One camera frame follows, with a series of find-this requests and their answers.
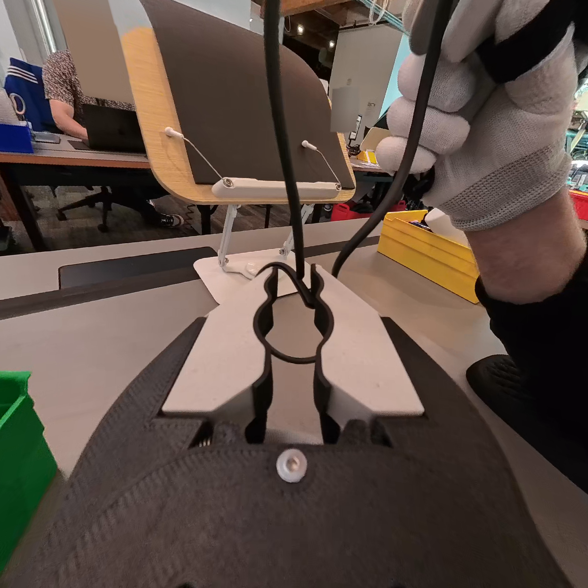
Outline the wooden tray with black pad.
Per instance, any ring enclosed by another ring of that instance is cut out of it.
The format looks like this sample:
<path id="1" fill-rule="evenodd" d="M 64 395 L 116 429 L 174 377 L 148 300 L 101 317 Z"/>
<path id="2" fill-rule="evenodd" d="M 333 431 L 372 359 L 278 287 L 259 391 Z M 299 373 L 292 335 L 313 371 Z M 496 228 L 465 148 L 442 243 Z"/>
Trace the wooden tray with black pad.
<path id="1" fill-rule="evenodd" d="M 200 204 L 287 203 L 260 34 L 177 1 L 109 1 L 151 171 Z M 281 101 L 302 203 L 356 182 L 321 80 L 279 45 Z"/>

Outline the blue plastic bin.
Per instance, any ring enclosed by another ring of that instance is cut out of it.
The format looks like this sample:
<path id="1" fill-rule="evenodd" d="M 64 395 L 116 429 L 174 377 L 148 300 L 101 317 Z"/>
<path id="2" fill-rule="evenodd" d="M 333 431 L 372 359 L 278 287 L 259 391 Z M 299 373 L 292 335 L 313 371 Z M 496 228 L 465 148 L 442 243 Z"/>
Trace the blue plastic bin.
<path id="1" fill-rule="evenodd" d="M 33 154 L 31 129 L 28 124 L 0 124 L 0 151 Z"/>

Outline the wooden edge desk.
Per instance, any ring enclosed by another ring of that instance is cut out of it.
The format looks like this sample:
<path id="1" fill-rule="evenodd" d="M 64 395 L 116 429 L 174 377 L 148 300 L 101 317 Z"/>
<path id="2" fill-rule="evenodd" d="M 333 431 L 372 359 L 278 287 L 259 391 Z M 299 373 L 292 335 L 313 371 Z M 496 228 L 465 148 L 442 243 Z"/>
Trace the wooden edge desk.
<path id="1" fill-rule="evenodd" d="M 115 187 L 156 185 L 142 154 L 76 149 L 62 135 L 58 144 L 33 142 L 33 153 L 1 152 L 1 197 L 13 204 L 36 252 L 48 250 L 22 187 Z"/>

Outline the white foam roll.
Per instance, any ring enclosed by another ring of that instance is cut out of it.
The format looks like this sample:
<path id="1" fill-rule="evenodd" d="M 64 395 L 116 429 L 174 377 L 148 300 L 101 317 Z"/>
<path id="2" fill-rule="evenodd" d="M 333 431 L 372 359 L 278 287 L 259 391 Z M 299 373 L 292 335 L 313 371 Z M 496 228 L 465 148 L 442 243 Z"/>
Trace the white foam roll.
<path id="1" fill-rule="evenodd" d="M 441 210 L 436 208 L 431 209 L 425 215 L 423 220 L 434 234 L 459 243 L 460 245 L 466 246 L 468 248 L 470 247 L 465 233 L 456 229 L 452 225 L 450 217 Z"/>

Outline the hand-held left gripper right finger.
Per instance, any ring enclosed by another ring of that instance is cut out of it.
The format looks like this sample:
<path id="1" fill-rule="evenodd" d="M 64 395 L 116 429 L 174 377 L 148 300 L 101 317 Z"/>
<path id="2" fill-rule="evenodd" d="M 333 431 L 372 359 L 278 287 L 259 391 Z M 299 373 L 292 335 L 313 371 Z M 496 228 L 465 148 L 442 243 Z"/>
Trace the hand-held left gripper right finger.
<path id="1" fill-rule="evenodd" d="M 316 351 L 313 399 L 322 440 L 335 444 L 350 421 L 421 417 L 424 407 L 371 305 L 319 265 L 311 266 Z"/>

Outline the person's right hand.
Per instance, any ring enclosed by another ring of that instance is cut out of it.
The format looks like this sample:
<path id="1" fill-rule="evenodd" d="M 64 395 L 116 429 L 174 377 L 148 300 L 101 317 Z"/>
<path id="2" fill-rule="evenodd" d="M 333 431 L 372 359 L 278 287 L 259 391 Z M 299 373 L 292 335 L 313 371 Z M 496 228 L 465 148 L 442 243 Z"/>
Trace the person's right hand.
<path id="1" fill-rule="evenodd" d="M 410 167 L 433 172 L 423 198 L 463 231 L 511 221 L 554 196 L 567 180 L 566 131 L 587 42 L 579 24 L 533 70 L 496 84 L 476 54 L 505 40 L 547 1 L 456 1 Z"/>

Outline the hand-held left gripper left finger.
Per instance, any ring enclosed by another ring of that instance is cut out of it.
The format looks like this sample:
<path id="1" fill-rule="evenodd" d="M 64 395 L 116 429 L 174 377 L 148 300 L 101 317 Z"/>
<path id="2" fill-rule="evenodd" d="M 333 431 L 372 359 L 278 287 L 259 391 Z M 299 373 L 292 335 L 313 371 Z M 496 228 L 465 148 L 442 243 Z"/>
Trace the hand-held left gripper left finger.
<path id="1" fill-rule="evenodd" d="M 273 374 L 262 330 L 273 326 L 276 292 L 277 269 L 265 269 L 203 318 L 161 414 L 233 423 L 263 443 Z"/>

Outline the person's right forearm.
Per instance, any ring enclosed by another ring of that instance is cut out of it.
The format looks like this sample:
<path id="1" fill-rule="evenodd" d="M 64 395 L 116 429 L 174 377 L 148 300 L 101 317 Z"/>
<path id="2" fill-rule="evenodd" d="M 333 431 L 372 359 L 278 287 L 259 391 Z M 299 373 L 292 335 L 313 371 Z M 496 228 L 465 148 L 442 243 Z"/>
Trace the person's right forearm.
<path id="1" fill-rule="evenodd" d="M 587 441 L 587 241 L 567 186 L 494 228 L 467 234 L 477 292 L 538 409 Z"/>

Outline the black laptop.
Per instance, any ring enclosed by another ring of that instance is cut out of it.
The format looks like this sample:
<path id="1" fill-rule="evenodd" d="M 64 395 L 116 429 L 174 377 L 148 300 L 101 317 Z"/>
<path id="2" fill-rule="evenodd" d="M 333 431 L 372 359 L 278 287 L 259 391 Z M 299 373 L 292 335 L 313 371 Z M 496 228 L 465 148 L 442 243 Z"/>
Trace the black laptop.
<path id="1" fill-rule="evenodd" d="M 134 110 L 100 105 L 83 106 L 85 144 L 97 151 L 146 153 L 137 114 Z"/>

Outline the blue striped jacket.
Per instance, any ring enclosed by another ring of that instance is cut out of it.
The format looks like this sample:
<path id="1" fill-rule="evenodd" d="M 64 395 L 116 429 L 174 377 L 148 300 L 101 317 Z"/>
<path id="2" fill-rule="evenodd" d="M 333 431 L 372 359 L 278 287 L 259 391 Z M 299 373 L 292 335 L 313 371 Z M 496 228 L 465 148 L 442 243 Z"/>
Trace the blue striped jacket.
<path id="1" fill-rule="evenodd" d="M 34 131 L 59 132 L 45 97 L 41 66 L 11 57 L 4 90 L 11 98 L 17 115 L 29 122 Z"/>

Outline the green plastic bin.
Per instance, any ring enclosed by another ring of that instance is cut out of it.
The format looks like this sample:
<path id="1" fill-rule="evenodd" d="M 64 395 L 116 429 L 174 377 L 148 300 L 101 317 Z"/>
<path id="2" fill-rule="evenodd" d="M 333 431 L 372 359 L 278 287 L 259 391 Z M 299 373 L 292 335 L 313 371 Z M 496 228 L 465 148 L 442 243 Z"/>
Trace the green plastic bin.
<path id="1" fill-rule="evenodd" d="M 28 393 L 30 375 L 1 371 L 1 570 L 57 471 Z"/>

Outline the yellow plastic bin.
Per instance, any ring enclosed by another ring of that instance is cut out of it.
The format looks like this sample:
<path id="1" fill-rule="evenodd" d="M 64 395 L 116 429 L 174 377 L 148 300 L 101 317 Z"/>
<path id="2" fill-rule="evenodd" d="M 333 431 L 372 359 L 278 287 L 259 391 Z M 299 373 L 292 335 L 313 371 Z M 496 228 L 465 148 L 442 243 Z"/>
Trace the yellow plastic bin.
<path id="1" fill-rule="evenodd" d="M 471 303 L 479 303 L 479 271 L 471 249 L 417 226 L 425 216 L 425 210 L 389 212 L 383 220 L 378 253 Z"/>

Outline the black office chair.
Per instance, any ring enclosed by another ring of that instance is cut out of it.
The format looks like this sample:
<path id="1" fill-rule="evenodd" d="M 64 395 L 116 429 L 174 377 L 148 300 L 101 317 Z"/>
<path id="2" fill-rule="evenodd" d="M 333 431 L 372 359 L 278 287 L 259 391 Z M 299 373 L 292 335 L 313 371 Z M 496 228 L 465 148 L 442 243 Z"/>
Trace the black office chair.
<path id="1" fill-rule="evenodd" d="M 80 208 L 94 208 L 97 204 L 101 205 L 101 223 L 98 225 L 98 230 L 102 233 L 109 232 L 108 216 L 109 213 L 112 211 L 112 193 L 108 187 L 101 187 L 100 191 L 88 195 L 81 199 L 80 201 L 73 202 L 69 205 L 66 205 L 62 208 L 57 209 L 56 218 L 59 221 L 67 220 L 65 213 L 70 210 L 80 209 Z"/>

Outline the red container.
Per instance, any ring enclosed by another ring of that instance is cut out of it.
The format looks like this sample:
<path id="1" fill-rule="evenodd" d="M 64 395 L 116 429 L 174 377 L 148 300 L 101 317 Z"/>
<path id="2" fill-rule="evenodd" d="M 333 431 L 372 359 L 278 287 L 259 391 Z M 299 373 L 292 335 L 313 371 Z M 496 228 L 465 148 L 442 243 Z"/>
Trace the red container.
<path id="1" fill-rule="evenodd" d="M 353 206 L 346 203 L 334 205 L 330 220 L 332 222 L 347 221 L 352 219 L 365 219 L 373 214 L 373 208 L 368 202 L 352 202 Z"/>

